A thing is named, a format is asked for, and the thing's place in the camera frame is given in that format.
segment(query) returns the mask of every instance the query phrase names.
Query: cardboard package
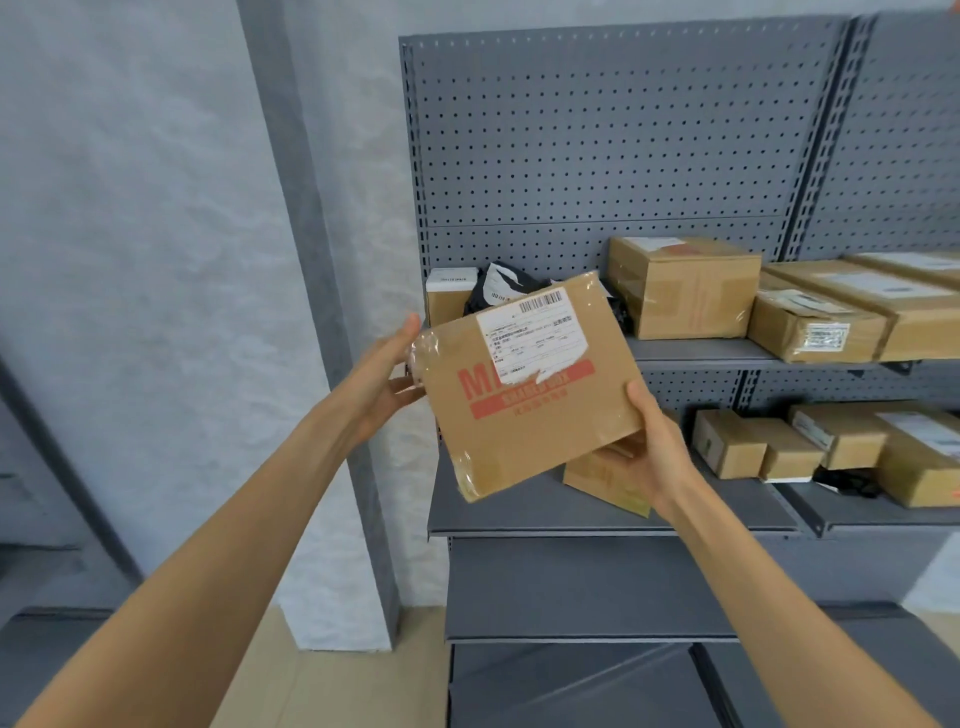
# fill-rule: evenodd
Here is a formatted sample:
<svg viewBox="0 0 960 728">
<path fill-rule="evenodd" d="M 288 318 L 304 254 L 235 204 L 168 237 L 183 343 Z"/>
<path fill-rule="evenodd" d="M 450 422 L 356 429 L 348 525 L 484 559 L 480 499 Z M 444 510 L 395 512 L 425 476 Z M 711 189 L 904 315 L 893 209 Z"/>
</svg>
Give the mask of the cardboard package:
<svg viewBox="0 0 960 728">
<path fill-rule="evenodd" d="M 857 265 L 889 271 L 911 279 L 925 280 L 960 291 L 960 253 L 857 253 L 844 255 Z"/>
<path fill-rule="evenodd" d="M 880 459 L 889 428 L 858 404 L 796 404 L 790 424 L 823 453 L 828 470 L 872 468 Z"/>
<path fill-rule="evenodd" d="M 693 447 L 722 480 L 757 477 L 767 444 L 731 409 L 701 409 Z"/>
<path fill-rule="evenodd" d="M 764 270 L 886 317 L 879 361 L 960 357 L 960 293 L 846 260 L 773 263 Z"/>
<path fill-rule="evenodd" d="M 464 315 L 464 305 L 477 284 L 476 268 L 434 268 L 426 277 L 426 323 L 438 327 Z"/>
<path fill-rule="evenodd" d="M 744 420 L 767 444 L 759 477 L 768 483 L 807 482 L 824 452 L 783 420 L 757 417 Z"/>
<path fill-rule="evenodd" d="M 425 331 L 423 382 L 469 501 L 636 432 L 639 378 L 596 273 Z"/>
<path fill-rule="evenodd" d="M 887 320 L 799 283 L 760 274 L 747 337 L 788 362 L 873 361 Z"/>
<path fill-rule="evenodd" d="M 876 480 L 908 508 L 960 506 L 960 420 L 945 412 L 878 412 L 890 432 Z"/>
<path fill-rule="evenodd" d="M 673 410 L 665 409 L 663 414 L 680 423 Z M 607 447 L 629 457 L 639 454 L 645 446 L 644 431 L 640 430 Z M 564 467 L 564 484 L 643 518 L 650 517 L 650 503 L 640 494 L 636 479 L 626 467 L 603 458 L 598 450 L 570 460 Z"/>
<path fill-rule="evenodd" d="M 760 256 L 703 237 L 612 237 L 607 276 L 639 339 L 747 333 Z"/>
</svg>

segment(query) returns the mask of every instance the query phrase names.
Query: hand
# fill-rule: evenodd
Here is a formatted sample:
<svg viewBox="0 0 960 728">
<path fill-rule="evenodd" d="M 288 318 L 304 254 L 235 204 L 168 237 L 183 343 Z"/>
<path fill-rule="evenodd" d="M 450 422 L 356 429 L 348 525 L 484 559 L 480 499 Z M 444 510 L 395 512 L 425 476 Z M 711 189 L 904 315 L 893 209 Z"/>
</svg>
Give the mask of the hand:
<svg viewBox="0 0 960 728">
<path fill-rule="evenodd" d="M 668 522 L 674 522 L 676 502 L 689 487 L 703 486 L 704 479 L 690 460 L 680 428 L 663 414 L 643 379 L 627 385 L 627 398 L 643 416 L 645 444 L 635 457 L 626 457 L 610 449 L 600 456 L 627 468 L 640 493 Z"/>
<path fill-rule="evenodd" d="M 395 413 L 419 400 L 424 392 L 411 376 L 390 379 L 397 364 L 406 361 L 410 345 L 420 334 L 420 317 L 410 314 L 392 336 L 377 339 L 330 394 L 348 416 L 348 448 L 369 440 Z"/>
</svg>

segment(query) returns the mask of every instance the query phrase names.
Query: barcode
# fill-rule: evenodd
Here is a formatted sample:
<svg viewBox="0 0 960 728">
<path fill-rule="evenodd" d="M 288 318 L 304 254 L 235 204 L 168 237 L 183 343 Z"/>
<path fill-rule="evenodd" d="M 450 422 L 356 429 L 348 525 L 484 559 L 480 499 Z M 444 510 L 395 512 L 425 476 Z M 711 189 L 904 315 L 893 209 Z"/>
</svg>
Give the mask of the barcode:
<svg viewBox="0 0 960 728">
<path fill-rule="evenodd" d="M 546 305 L 552 305 L 553 303 L 559 303 L 562 300 L 563 297 L 560 295 L 560 291 L 551 291 L 550 293 L 544 293 L 542 296 L 537 296 L 534 299 L 521 301 L 520 310 L 523 313 L 530 313 L 533 310 L 543 308 Z"/>
</svg>

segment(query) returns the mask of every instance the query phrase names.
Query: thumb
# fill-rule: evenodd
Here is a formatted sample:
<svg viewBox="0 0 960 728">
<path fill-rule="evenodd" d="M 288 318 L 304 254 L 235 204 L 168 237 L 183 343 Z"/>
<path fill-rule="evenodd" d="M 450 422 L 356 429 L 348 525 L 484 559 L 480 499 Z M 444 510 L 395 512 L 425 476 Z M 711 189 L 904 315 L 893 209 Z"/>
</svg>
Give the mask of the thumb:
<svg viewBox="0 0 960 728">
<path fill-rule="evenodd" d="M 659 426 L 663 413 L 642 378 L 627 383 L 627 399 L 643 415 L 643 424 L 647 429 Z"/>
</svg>

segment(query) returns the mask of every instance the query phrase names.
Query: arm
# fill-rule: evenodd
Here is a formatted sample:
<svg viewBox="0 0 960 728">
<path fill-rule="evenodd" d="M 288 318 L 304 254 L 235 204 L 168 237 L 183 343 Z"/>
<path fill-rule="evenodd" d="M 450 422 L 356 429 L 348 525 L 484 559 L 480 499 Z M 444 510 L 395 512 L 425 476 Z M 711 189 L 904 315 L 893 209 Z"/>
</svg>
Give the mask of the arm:
<svg viewBox="0 0 960 728">
<path fill-rule="evenodd" d="M 757 542 L 689 459 L 680 429 L 642 382 L 627 394 L 647 451 L 612 452 L 683 539 L 780 716 L 792 726 L 936 726 L 889 673 L 825 615 Z"/>
<path fill-rule="evenodd" d="M 208 726 L 349 451 L 419 399 L 389 380 L 416 316 L 378 342 L 250 480 L 74 655 L 18 728 Z"/>
</svg>

